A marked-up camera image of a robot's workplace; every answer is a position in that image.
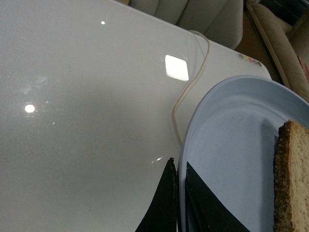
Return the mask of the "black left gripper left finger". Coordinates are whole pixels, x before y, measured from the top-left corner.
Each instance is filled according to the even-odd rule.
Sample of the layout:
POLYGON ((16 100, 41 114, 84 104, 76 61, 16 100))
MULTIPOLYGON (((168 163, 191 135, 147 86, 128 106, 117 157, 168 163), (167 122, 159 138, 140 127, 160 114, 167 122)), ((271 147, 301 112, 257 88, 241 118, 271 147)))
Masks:
POLYGON ((170 158, 161 175, 151 204, 137 232, 175 232, 178 217, 178 177, 174 158, 170 158))

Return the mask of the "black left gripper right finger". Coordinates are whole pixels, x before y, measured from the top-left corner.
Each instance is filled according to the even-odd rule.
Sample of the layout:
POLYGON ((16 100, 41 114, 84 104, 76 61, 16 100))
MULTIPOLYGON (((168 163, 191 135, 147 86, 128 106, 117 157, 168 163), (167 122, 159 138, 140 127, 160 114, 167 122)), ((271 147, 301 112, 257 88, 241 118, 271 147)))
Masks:
POLYGON ((199 232, 247 232, 248 229, 220 202, 190 163, 185 190, 199 232))

